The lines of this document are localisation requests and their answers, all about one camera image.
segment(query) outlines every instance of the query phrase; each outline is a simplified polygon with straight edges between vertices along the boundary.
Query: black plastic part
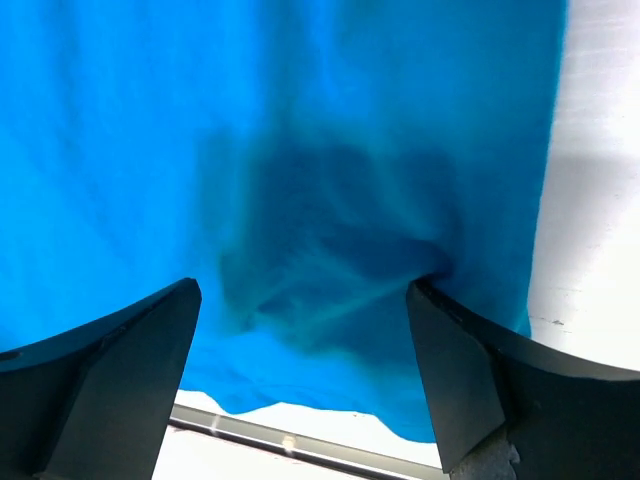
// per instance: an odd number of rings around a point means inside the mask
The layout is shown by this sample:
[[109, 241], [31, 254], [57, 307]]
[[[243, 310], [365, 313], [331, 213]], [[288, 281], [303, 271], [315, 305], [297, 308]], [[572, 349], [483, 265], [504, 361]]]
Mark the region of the black plastic part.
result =
[[2, 354], [0, 479], [151, 479], [200, 302], [181, 280]]
[[551, 349], [409, 286], [416, 356], [452, 479], [640, 478], [640, 372]]

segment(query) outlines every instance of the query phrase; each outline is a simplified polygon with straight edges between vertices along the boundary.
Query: black object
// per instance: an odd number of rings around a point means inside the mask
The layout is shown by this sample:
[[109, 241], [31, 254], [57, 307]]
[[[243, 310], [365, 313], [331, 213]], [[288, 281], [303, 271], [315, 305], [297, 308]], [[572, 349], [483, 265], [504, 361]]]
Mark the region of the black object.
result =
[[150, 479], [200, 302], [181, 280], [0, 354], [0, 480]]
[[640, 479], [639, 372], [515, 334], [427, 278], [410, 284], [407, 304], [452, 479]]

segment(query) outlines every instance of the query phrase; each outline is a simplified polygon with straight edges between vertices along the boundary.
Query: metal strip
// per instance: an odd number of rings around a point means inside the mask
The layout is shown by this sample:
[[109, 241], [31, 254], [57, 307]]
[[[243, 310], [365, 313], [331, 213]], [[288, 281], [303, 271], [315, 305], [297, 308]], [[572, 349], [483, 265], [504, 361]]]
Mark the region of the metal strip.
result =
[[184, 405], [174, 405], [171, 424], [369, 478], [387, 480], [449, 478], [442, 470], [428, 465], [296, 435]]

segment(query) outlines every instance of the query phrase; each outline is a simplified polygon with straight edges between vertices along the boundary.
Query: blue fabric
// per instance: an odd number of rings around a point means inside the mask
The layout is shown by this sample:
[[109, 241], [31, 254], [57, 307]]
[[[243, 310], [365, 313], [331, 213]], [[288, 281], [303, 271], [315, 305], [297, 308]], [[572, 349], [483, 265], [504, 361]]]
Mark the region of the blue fabric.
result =
[[0, 2], [0, 351], [193, 276], [183, 388], [432, 440], [404, 291], [434, 274], [529, 332], [564, 16], [556, 0]]

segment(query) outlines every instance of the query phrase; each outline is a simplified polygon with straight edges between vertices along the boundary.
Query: blue towel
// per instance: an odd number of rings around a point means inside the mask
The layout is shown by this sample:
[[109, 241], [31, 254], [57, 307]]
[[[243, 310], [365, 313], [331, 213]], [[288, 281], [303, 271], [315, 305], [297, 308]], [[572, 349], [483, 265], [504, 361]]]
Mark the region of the blue towel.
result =
[[527, 334], [563, 0], [0, 3], [0, 351], [184, 276], [182, 387], [433, 434], [431, 274]]

